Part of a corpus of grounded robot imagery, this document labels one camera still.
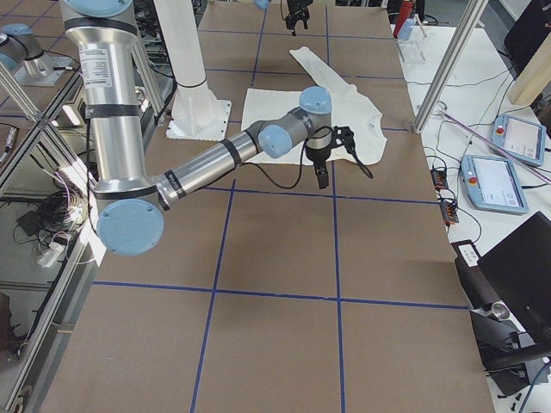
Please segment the cream long-sleeve cat shirt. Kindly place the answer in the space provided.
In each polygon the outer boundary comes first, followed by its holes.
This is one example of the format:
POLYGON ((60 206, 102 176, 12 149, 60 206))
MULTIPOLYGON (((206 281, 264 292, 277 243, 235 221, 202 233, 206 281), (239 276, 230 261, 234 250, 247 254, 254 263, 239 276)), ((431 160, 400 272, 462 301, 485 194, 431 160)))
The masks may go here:
MULTIPOLYGON (((320 87, 331 94, 331 122, 334 126, 347 126, 354 133, 356 154, 362 163, 378 163, 385 150, 387 139, 381 130, 382 113, 354 84, 346 83, 329 65, 308 47, 289 52, 320 87)), ((299 106, 299 91, 247 90, 241 128, 258 120, 281 118, 299 106)))

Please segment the blue cup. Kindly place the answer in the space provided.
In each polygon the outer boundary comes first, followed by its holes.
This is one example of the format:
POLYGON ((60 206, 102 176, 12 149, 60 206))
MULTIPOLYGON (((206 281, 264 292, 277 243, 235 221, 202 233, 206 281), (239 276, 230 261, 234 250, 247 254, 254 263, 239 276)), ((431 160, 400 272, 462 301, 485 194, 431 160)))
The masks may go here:
POLYGON ((415 25, 416 21, 413 18, 406 19, 397 33, 397 39, 402 41, 409 40, 415 25))

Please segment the red bottle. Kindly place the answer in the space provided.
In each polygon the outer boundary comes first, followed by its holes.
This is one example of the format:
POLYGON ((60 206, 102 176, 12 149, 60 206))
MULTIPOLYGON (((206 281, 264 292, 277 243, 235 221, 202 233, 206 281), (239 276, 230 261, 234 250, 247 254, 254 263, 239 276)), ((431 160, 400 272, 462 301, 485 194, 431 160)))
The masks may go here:
POLYGON ((399 9, 398 18, 395 23, 395 28, 399 30, 401 26, 410 18, 412 11, 414 9, 415 1, 414 0, 403 0, 399 9))

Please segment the orange black connector strip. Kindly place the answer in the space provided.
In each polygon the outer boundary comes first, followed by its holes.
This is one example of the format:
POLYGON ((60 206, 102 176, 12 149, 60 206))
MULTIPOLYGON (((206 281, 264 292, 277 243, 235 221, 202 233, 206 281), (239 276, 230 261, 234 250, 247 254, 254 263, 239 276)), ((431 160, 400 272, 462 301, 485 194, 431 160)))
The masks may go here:
POLYGON ((431 180, 436 191, 438 205, 444 224, 449 228, 459 222, 458 201, 455 193, 449 188, 448 174, 444 167, 430 170, 431 180))

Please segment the blue teach pendant near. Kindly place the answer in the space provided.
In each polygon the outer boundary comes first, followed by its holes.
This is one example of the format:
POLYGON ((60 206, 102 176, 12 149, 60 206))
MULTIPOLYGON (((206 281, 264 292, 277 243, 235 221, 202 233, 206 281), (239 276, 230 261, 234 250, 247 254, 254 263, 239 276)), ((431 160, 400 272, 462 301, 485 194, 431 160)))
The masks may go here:
POLYGON ((461 160, 461 179, 476 209, 515 215, 529 211, 522 185, 509 159, 465 155, 461 160))

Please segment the blue teach pendant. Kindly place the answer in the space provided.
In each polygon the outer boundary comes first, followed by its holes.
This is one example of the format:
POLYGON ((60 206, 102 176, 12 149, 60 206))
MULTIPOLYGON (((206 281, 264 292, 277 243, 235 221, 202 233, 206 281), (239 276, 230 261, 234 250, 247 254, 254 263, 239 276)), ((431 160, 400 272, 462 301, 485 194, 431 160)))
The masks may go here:
POLYGON ((508 114, 500 115, 492 126, 492 142, 531 166, 543 166, 546 137, 545 126, 508 114))
POLYGON ((476 209, 515 215, 529 211, 522 185, 509 159, 465 155, 461 160, 461 179, 476 209))

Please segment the blue teach pendant far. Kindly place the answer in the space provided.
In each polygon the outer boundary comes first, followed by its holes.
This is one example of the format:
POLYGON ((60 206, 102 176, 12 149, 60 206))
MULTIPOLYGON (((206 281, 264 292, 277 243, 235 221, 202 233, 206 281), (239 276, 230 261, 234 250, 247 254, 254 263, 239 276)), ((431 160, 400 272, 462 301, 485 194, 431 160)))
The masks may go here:
POLYGON ((543 166, 546 137, 545 126, 508 114, 500 115, 492 126, 492 142, 531 166, 543 166))

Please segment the black monitor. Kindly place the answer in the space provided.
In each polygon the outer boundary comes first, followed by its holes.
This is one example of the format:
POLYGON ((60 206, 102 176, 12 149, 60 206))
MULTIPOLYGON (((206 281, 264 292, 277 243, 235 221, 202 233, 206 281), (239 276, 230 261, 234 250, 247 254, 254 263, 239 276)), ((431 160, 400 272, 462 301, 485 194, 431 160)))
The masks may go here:
POLYGON ((550 219, 534 213, 496 244, 479 266, 535 342, 550 340, 550 219))

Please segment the silver metal cylinder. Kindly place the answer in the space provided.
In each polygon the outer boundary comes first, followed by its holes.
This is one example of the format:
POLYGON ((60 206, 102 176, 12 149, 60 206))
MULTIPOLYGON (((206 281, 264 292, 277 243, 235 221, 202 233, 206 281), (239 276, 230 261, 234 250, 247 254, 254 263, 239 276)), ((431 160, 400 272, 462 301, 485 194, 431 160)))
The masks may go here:
POLYGON ((493 320, 502 322, 510 318, 511 312, 505 303, 497 301, 489 306, 487 316, 493 320))

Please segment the wooden board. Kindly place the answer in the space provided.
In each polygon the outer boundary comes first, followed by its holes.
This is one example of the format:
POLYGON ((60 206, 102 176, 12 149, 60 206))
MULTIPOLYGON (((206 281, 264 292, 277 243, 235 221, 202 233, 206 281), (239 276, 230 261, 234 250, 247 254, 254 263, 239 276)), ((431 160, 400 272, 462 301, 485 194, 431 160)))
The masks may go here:
POLYGON ((550 2, 531 1, 510 32, 505 48, 517 72, 508 97, 529 105, 550 82, 550 2))

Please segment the aluminium frame post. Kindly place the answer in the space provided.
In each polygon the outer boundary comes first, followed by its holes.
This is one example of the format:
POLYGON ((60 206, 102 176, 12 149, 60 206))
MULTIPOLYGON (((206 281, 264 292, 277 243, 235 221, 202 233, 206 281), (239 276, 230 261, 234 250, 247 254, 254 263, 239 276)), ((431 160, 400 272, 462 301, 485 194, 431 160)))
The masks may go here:
POLYGON ((456 27, 450 43, 443 55, 443 58, 436 70, 430 87, 421 103, 412 124, 412 131, 420 134, 426 126, 436 103, 440 100, 441 94, 451 76, 459 57, 461 56, 468 40, 471 37, 481 15, 486 8, 488 0, 471 0, 456 27))

